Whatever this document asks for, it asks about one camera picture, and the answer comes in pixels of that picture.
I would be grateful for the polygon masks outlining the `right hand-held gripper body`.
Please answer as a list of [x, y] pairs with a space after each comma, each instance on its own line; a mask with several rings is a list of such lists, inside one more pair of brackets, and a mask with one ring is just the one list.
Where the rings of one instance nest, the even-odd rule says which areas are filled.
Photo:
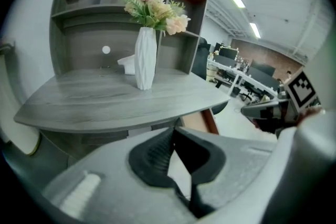
[[262, 131], [279, 135], [283, 129], [298, 126], [305, 118], [324, 111], [303, 71], [296, 73], [281, 89], [278, 100], [266, 103], [260, 110]]

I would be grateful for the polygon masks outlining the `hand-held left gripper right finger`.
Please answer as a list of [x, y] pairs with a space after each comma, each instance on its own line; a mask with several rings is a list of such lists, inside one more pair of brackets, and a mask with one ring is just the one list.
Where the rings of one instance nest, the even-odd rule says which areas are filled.
[[259, 175], [274, 147], [270, 142], [175, 129], [173, 179], [178, 197], [196, 218], [229, 205]]

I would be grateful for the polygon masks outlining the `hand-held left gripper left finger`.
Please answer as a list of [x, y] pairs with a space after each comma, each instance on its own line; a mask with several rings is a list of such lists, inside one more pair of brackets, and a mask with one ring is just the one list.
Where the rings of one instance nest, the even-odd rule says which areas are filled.
[[54, 178], [43, 196], [84, 223], [195, 223], [172, 188], [151, 187], [129, 165], [129, 152], [165, 129], [94, 150]]

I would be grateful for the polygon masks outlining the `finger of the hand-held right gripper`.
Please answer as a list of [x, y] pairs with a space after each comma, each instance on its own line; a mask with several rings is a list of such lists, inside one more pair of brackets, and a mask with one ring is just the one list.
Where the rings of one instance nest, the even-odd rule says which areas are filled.
[[261, 103], [253, 103], [245, 105], [240, 109], [240, 112], [243, 116], [252, 119], [261, 119], [260, 110], [262, 108]]

